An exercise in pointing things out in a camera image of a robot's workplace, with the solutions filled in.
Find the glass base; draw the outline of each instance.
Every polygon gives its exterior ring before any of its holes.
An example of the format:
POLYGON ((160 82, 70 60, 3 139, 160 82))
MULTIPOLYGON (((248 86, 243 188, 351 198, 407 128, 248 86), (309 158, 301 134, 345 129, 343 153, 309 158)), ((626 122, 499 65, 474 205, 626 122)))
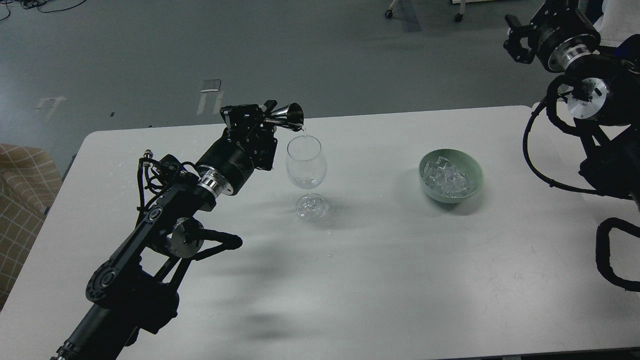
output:
POLYGON ((317 220, 326 214, 329 209, 326 201, 316 193, 302 195, 296 203, 296 212, 305 220, 317 220))

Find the gray floor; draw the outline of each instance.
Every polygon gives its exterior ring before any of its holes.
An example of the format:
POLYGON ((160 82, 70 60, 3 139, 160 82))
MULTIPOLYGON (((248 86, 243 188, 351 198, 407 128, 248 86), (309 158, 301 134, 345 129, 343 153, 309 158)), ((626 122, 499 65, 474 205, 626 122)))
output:
MULTIPOLYGON (((63 172, 93 131, 220 122, 214 97, 196 114, 204 79, 222 79, 222 105, 295 101, 310 118, 530 106, 554 77, 502 48, 504 14, 527 21, 542 0, 470 3, 461 23, 448 0, 403 0, 387 20, 389 2, 89 0, 49 14, 13 6, 0 22, 0 143, 45 149, 63 172), (48 98, 58 106, 36 111, 48 98)), ((524 128, 526 119, 513 121, 524 128)))

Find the beige chair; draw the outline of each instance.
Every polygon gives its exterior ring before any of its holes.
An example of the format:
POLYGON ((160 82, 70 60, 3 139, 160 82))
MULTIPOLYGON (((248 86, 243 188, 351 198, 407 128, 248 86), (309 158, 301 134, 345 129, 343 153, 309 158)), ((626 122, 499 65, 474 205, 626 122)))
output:
POLYGON ((46 152, 0 144, 0 309, 61 185, 46 152))

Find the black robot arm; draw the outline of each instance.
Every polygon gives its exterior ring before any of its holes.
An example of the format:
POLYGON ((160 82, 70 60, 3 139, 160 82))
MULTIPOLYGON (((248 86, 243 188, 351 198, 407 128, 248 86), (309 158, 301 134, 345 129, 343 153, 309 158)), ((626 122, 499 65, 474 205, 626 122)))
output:
MULTIPOLYGON (((640 209, 640 35, 624 41, 614 54, 596 54, 600 35, 577 9, 577 1, 545 1, 527 25, 505 16, 509 38, 504 48, 520 63, 538 57, 549 72, 561 72, 548 87, 545 98, 532 113, 523 139, 525 160, 550 186, 573 192, 634 200, 640 209), (520 41, 527 39, 529 48, 520 41), (557 116, 562 99, 574 125, 557 116), (586 159, 578 173, 593 187, 581 189, 558 183, 535 169, 528 151, 528 136, 542 109, 562 132, 580 138, 586 159), (601 126, 627 126, 609 138, 601 126)), ((617 228, 638 236, 640 228, 617 218, 605 220, 596 234, 596 264, 609 282, 640 291, 640 282, 618 277, 609 263, 609 231, 617 228)))
POLYGON ((271 170, 277 141, 276 126, 299 131, 304 116, 296 103, 274 110, 275 101, 221 109, 227 128, 188 172, 173 156, 153 160, 150 151, 140 159, 138 177, 147 178, 155 193, 144 204, 142 180, 140 216, 134 231, 93 273, 86 298, 93 306, 51 360, 112 360, 132 345, 140 329, 156 334, 177 316, 178 287, 192 261, 237 249, 236 235, 203 229, 193 218, 211 211, 222 193, 235 195, 253 170, 271 170), (200 251, 204 240, 219 245, 200 251), (140 265, 145 248, 167 257, 150 275, 140 265), (164 278, 175 268, 172 278, 164 278))

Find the screw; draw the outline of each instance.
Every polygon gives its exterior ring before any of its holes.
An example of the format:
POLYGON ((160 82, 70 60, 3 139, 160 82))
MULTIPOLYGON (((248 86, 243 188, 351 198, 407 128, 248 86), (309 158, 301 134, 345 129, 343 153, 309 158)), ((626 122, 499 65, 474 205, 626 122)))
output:
POLYGON ((151 210, 151 212, 149 213, 149 220, 157 219, 161 213, 162 213, 162 210, 160 210, 159 208, 155 208, 151 210))
POLYGON ((116 273, 114 273, 113 271, 110 271, 104 274, 100 279, 100 286, 102 286, 103 288, 106 288, 107 286, 109 286, 109 284, 113 282, 113 279, 115 278, 115 276, 116 276, 116 273))

